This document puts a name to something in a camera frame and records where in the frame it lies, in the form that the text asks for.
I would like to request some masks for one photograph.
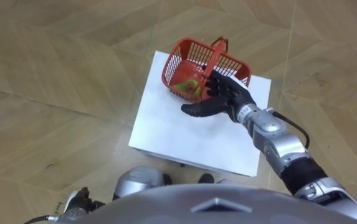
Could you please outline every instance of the black cable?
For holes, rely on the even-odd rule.
[[[294,123],[293,121],[291,121],[289,118],[285,117],[284,115],[280,114],[277,111],[272,112],[272,115],[274,115],[276,118],[281,119],[282,121],[292,125],[293,127],[295,127],[297,130],[299,130],[305,137],[305,145],[304,147],[306,149],[308,149],[308,147],[310,146],[310,136],[308,135],[308,133],[302,128],[300,127],[298,124]]]
[[[43,215],[40,217],[35,217],[35,218],[25,222],[24,224],[31,224],[31,223],[41,222],[41,221],[47,221],[48,218],[49,218],[49,215]]]

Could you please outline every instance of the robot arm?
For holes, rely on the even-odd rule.
[[[357,219],[355,198],[325,174],[299,138],[287,131],[285,122],[276,117],[276,112],[244,103],[237,110],[236,120],[246,127],[254,146],[265,155],[294,197]]]

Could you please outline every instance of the basket handle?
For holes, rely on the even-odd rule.
[[[218,58],[222,53],[228,52],[228,39],[223,38],[223,36],[219,37],[215,40],[211,47],[214,48],[214,53],[211,55],[210,61],[207,63],[206,69],[203,71],[203,79],[202,79],[202,86],[205,85],[207,79],[209,78],[214,66],[216,65]]]
[[[214,47],[217,43],[218,43],[218,45],[217,45],[217,47],[215,47],[216,49],[225,48],[225,53],[228,52],[228,39],[227,38],[224,38],[223,36],[220,36],[219,38],[217,38],[217,40],[215,40],[211,44],[211,47]]]

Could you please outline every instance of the white platform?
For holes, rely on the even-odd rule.
[[[161,157],[210,170],[254,177],[260,152],[247,130],[227,114],[193,118],[181,112],[183,99],[162,83],[168,54],[155,52],[135,119],[129,146]],[[267,107],[271,80],[252,76],[249,91],[257,105]]]

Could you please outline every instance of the red basket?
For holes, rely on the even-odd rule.
[[[174,94],[193,103],[209,98],[205,84],[213,69],[225,76],[235,75],[249,86],[250,67],[227,52],[228,40],[223,37],[211,45],[182,39],[167,59],[162,81]]]

